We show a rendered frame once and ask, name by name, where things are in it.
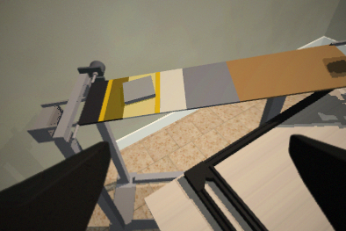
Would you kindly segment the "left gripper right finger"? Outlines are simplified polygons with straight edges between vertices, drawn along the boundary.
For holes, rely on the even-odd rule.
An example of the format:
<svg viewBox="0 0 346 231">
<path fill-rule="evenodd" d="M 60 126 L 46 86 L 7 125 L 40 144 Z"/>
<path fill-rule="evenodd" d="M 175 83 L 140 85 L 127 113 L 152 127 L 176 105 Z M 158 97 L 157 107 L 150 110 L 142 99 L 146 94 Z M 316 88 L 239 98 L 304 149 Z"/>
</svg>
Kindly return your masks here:
<svg viewBox="0 0 346 231">
<path fill-rule="evenodd" d="M 292 134 L 289 155 L 335 231 L 346 231 L 346 149 Z"/>
</svg>

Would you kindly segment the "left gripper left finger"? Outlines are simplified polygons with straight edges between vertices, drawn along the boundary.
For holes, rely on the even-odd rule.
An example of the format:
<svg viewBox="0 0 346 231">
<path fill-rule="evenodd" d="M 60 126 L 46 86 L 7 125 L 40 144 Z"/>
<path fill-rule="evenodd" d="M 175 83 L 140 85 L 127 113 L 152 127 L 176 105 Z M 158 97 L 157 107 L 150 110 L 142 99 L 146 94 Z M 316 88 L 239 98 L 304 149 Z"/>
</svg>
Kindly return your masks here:
<svg viewBox="0 0 346 231">
<path fill-rule="evenodd" d="M 110 162 L 100 141 L 0 191 L 0 231 L 86 231 Z"/>
</svg>

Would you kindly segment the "grey plate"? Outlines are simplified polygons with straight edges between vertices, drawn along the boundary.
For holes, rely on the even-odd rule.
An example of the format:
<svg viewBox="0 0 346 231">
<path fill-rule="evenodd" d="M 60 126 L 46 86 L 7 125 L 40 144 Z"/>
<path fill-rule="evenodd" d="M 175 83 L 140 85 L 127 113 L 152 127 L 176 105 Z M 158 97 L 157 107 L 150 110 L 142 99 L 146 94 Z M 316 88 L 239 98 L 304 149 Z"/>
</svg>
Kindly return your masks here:
<svg viewBox="0 0 346 231">
<path fill-rule="evenodd" d="M 155 97 L 152 77 L 145 76 L 123 83 L 123 92 L 125 105 Z"/>
</svg>

